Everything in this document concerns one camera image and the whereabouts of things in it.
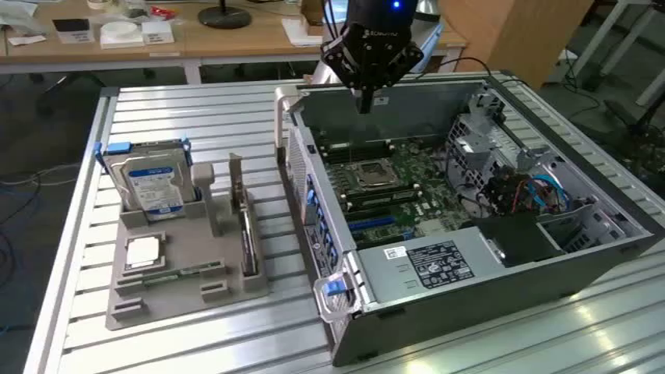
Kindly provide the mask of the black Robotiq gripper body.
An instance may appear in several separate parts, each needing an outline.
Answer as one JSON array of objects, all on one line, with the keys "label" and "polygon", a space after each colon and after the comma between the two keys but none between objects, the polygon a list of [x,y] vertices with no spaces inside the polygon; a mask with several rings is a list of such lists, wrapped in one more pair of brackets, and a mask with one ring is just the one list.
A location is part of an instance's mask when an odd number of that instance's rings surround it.
[{"label": "black Robotiq gripper body", "polygon": [[344,44],[360,67],[364,83],[365,53],[392,44],[397,49],[412,41],[415,1],[351,1],[347,7]]}]

